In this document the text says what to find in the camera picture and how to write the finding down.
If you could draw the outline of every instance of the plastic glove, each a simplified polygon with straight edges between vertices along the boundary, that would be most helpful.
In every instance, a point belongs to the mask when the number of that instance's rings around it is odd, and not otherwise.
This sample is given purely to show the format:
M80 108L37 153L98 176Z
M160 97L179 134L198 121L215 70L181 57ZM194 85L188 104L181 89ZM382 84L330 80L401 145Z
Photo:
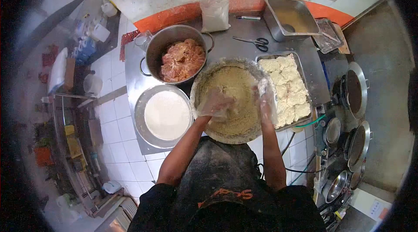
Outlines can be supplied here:
M227 118L227 109L235 102L234 98L223 94L219 88L208 91L205 99L197 107L199 116L212 116L212 120L222 121Z
M269 85L268 80L265 78L261 79L257 86L253 87L253 91L256 103L260 106L261 123L276 124L276 105L272 86Z

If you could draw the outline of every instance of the pot handle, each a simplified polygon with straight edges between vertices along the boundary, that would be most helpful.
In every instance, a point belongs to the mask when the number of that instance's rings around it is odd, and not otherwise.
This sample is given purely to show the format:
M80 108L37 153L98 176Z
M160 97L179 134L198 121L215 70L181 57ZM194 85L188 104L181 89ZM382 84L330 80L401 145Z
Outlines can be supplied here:
M145 59L145 57L143 57L141 59L141 61L139 62L139 71L144 75L144 76L152 76L151 74L146 74L142 71L142 61Z
M208 35L212 39L212 46L209 48L208 53L213 49L215 46L215 40L213 40L213 36L210 33L202 33Z

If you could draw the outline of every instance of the black cable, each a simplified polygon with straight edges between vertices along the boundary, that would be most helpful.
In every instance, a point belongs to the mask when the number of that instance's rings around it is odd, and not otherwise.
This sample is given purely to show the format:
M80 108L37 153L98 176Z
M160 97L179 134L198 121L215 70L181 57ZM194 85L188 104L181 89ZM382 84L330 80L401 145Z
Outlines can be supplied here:
M285 154L285 152L286 152L286 150L289 148L289 146L290 146L290 143L292 143L292 140L293 140L293 137L295 136L295 134L296 134L296 132L293 132L293 134L292 134L292 137L290 138L290 140L289 140L289 143L287 144L287 146L285 147L285 149L283 150L283 152L282 152L282 156ZM312 161L313 161L313 159L315 158L315 154L312 156L312 158L309 160L309 163L306 165L306 166L309 166L311 163L312 163ZM257 165L257 167L259 166L259 165L261 165L261 166L263 166L263 173L261 174L261 179L263 179L263 177L264 177L264 165L263 164L261 164L261 163L259 163L258 165ZM318 170L318 171L299 171L299 170L293 170L293 169L289 169L289 168L285 168L286 170L288 170L288 171L292 171L292 172L298 172L298 173L318 173L318 172L321 172L321 171L323 171L323 169L321 169L321 170Z
M286 152L286 150L289 148L290 143L292 143L292 140L293 140L293 137L295 136L295 134L296 134L296 132L293 132L292 137L290 138L288 145L285 147L285 149L282 152L282 156Z
M309 160L309 163L306 165L306 166L309 166L311 163L312 163L312 161L313 161L313 159L315 158L315 154L311 157L311 159ZM287 169L288 171L292 171L292 172L298 172L298 173L318 173L318 172L321 172L321 171L323 171L323 169L321 169L321 170L318 170L318 171L299 171L299 170L293 170L293 169L288 169L288 168L285 168L285 169Z

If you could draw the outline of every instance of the cardboard box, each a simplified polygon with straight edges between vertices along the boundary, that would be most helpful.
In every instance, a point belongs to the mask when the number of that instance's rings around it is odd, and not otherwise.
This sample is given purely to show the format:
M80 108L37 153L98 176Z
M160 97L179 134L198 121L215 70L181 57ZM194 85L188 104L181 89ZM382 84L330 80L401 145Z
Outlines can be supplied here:
M74 69L76 66L76 59L67 58L67 65L65 67L64 85L65 90L70 90L74 86Z

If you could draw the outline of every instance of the green hose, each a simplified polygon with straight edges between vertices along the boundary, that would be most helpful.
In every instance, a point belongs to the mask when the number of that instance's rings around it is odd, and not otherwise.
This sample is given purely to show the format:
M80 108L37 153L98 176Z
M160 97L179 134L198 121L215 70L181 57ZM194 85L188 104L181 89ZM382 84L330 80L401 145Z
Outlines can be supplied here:
M295 126L295 128L304 128L304 127L307 127L307 126L309 126L309 125L312 125L312 124L314 124L314 123L317 123L317 122L318 122L318 121L320 121L323 117L325 117L325 114L324 114L324 115L322 115L321 117L317 118L316 120L314 120L314 121L310 122L310 123L303 124L303 125L300 125L300 126Z

